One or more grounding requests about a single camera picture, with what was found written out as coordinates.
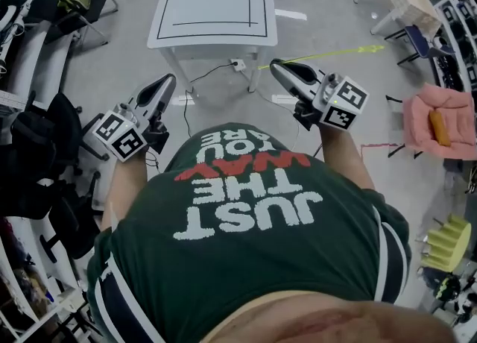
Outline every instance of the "pink chair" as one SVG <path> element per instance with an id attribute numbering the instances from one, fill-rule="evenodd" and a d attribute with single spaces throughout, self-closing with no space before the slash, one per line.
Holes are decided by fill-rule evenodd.
<path id="1" fill-rule="evenodd" d="M 474 100 L 469 92 L 443 89 L 424 84 L 421 91 L 410 99 L 400 101 L 386 95 L 388 101 L 402 103 L 404 113 L 404 143 L 388 157 L 404 147 L 415 151 L 414 158 L 423 152 L 446 159 L 477 160 L 476 122 Z M 450 147 L 440 145 L 435 139 L 429 121 L 429 111 L 437 110 L 442 114 L 449 134 Z"/>

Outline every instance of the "yellow object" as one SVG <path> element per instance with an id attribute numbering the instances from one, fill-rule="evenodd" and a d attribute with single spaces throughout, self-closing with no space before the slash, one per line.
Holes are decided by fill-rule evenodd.
<path id="1" fill-rule="evenodd" d="M 349 53 L 376 53 L 377 51 L 381 51 L 385 47 L 383 45 L 368 45 L 368 46 L 360 46 L 358 48 L 349 48 L 347 50 L 339 50 L 339 51 L 330 51 L 329 53 L 323 54 L 313 54 L 307 57 L 295 58 L 294 60 L 286 60 L 283 63 L 291 63 L 291 62 L 299 62 L 301 60 L 314 60 L 322 57 L 329 57 L 331 55 L 340 55 L 340 54 L 349 54 Z M 268 69 L 270 66 L 259 66 L 259 70 Z"/>
<path id="2" fill-rule="evenodd" d="M 440 230 L 428 232 L 431 251 L 422 257 L 421 264 L 442 271 L 454 271 L 464 257 L 470 241 L 472 225 L 462 217 L 451 215 Z"/>
<path id="3" fill-rule="evenodd" d="M 450 147 L 450 138 L 442 114 L 437 110 L 429 111 L 429 120 L 437 142 L 444 147 Z"/>

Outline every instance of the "orange object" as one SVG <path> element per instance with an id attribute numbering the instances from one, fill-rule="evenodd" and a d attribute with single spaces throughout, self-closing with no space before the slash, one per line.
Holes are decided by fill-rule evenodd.
<path id="1" fill-rule="evenodd" d="M 449 133 L 444 124 L 442 114 L 437 110 L 429 111 L 429 120 L 431 121 L 437 142 L 444 147 L 450 147 Z"/>

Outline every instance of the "green t-shirt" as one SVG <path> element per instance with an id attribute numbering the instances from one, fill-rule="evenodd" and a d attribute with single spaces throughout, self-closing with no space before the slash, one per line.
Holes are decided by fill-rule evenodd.
<path id="1" fill-rule="evenodd" d="M 408 249 L 408 224 L 382 195 L 249 125 L 192 137 L 139 193 L 89 263 L 89 301 L 113 253 L 166 342 L 199 342 L 245 303 L 306 290 L 372 300 L 379 234 L 372 206 Z"/>

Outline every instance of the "person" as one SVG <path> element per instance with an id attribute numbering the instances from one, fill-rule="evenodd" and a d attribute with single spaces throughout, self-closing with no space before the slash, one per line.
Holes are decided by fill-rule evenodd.
<path id="1" fill-rule="evenodd" d="M 117 163 L 88 267 L 109 339 L 143 341 L 138 318 L 153 342 L 454 342 L 434 317 L 374 301 L 379 222 L 401 241 L 404 272 L 408 224 L 351 135 L 320 133 L 325 163 L 233 123 L 193 136 L 149 182 L 145 153 Z"/>

